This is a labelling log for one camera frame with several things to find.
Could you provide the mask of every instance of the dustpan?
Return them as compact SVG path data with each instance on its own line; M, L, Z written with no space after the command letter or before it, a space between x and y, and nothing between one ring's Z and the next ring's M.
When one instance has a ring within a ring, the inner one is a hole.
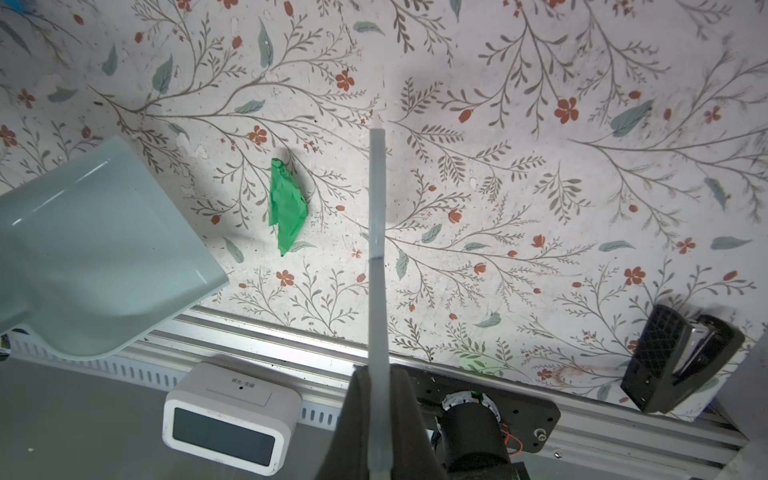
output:
M118 137L0 197L0 333L61 358L111 355L226 283Z

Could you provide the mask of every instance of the green leaf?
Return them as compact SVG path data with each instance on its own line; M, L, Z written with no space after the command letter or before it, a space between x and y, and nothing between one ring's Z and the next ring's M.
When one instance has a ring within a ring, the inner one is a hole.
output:
M462 0L450 0L451 10L456 14L456 21L458 22L458 13L462 10Z
M68 90L66 88L56 87L56 91L48 96L48 101L55 104L63 101L67 101L72 98L72 95L78 93L78 89Z
M712 194L715 196L715 200L717 200L717 203L720 204L724 212L725 203L730 198L730 195L725 194L725 190L723 190L723 186L720 185L720 182L717 181L716 178L707 177L704 179L704 184L707 185L710 188L710 190L712 190Z
M399 255L397 257L397 263L395 263L395 270L397 270L397 276L402 280L408 270L408 255L406 252L397 249Z
M608 400L608 393L611 392L612 385L613 384L609 383L607 385L603 385L602 387L600 387L600 389L598 390L598 400L600 400L601 402L605 402L606 400Z
M606 242L603 243L598 247L598 250L601 252L610 252L611 250L616 250L617 248L631 248L634 249L633 246L631 246L629 243L623 241L623 240L616 240L614 242Z
M176 124L174 124L174 123L168 123L168 127L170 127L170 129L171 129L171 130L173 130L173 131L175 131L177 134L184 134L184 135L187 137L187 140L189 140L189 139L190 139L190 136L189 136L189 134L187 133L187 131L186 131L186 130L184 130L184 129L183 129L182 127L180 127L179 125L176 125Z
M441 229L442 229L442 224L441 223L438 223L434 227L430 228L427 233L424 233L422 235L422 242L423 243L431 243L440 234L440 230Z
M261 67L267 68L272 64L272 60L275 56L275 51L272 48L272 41L270 36L266 33L264 28L264 22L259 18L261 24L261 32L259 32L259 53L261 53Z
M479 326L482 329L487 329L490 326L498 325L501 321L502 316L498 312L493 312L490 317L480 323L476 323L475 326Z
M118 69L118 51L112 44L112 49L109 51L107 61L101 64L101 71L103 71L108 77L114 74L114 71Z
M469 242L466 245L464 245L464 250L471 252L473 250L480 250L481 248L486 248L488 245L485 245L484 243L477 243L477 242Z
M357 31L358 33L366 33L367 31L377 31L378 33L384 35L384 32L382 31L379 26L373 22L355 22L355 24L352 26L354 31Z
M238 263L244 262L245 257L243 257L243 252L241 252L240 249L237 248L237 245L232 243L232 240L226 237L221 237L221 238L223 238L224 241L227 242L227 250L230 252L230 255L232 256L232 258L234 258L235 261Z
M157 67L157 70L152 76L152 88L165 95L170 86L170 78L174 73L174 56L171 55L168 60L161 66Z
M299 250L303 248L317 248L314 245L312 245L310 242L303 242L303 241L297 241L293 242L293 247L289 250L290 252L298 252Z
M628 134L637 124L640 123L645 115L650 111L651 106L654 104L653 100L649 100L642 105L632 107L629 110L619 114L611 121L611 128L614 129L614 137L623 137Z
M252 114L259 111L264 106L264 100L251 100L248 103L235 108L236 114Z
M710 248L712 250L730 250L732 248L741 247L747 245L752 240L741 240L735 237L718 237L712 240Z
M696 391L696 393L706 392L707 390L716 387L718 383L720 383L720 379L712 377L711 379L707 380L707 382L704 383L701 388Z
M11 37L11 40L15 41L19 47L25 49L27 53L32 55L32 52L29 51L29 47L27 46L27 43L24 41L24 39L18 33L16 33L16 30L11 28L10 25L8 25L2 20L0 20L0 30L7 33L8 36Z

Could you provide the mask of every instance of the green paper scrap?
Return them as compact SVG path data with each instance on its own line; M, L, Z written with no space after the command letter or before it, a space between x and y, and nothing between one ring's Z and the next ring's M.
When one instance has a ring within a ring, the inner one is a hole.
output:
M270 182L270 226L277 224L277 248L280 256L293 246L306 220L306 201L285 164L272 159Z

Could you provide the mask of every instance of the floral pattern surface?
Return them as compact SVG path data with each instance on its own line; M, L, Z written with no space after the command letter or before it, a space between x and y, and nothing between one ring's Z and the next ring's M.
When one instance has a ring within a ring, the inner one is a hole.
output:
M0 194L131 142L230 276L203 305L364 343L387 133L393 352L631 407L655 303L766 329L763 2L0 6ZM309 205L281 257L270 160Z

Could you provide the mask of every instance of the bolt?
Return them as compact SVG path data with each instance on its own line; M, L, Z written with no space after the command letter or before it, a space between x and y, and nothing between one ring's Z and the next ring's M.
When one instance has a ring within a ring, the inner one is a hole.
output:
M534 430L533 435L538 439L539 442L543 442L547 439L547 431L544 429Z

